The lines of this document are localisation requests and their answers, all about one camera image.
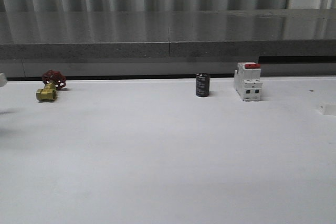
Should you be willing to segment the white half pipe clamp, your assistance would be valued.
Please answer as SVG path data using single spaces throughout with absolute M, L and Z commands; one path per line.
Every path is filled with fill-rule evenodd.
M 7 78 L 5 73 L 0 73 L 0 87 L 3 87 L 7 84 Z
M 336 116 L 336 104 L 335 103 L 321 103 L 318 105 L 318 110 L 323 115 Z

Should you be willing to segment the grey stone counter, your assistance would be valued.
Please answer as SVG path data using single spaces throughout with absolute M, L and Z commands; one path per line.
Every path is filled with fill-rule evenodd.
M 38 78 L 335 74 L 335 10 L 2 12 L 1 71 Z

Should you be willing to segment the white circuit breaker red switch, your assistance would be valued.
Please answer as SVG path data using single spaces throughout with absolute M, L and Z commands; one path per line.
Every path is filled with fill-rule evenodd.
M 262 82 L 259 63 L 239 62 L 234 73 L 234 88 L 243 101 L 260 101 Z

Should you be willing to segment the brass valve red handwheel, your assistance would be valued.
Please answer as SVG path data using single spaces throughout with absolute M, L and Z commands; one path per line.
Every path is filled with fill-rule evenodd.
M 41 78 L 45 86 L 42 89 L 37 89 L 36 99 L 38 101 L 55 101 L 57 90 L 66 86 L 66 77 L 59 71 L 49 70 Z

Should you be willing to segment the black cylindrical capacitor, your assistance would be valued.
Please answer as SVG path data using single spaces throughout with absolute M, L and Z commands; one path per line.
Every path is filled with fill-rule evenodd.
M 208 73 L 196 74 L 196 95 L 198 97 L 209 96 L 210 75 Z

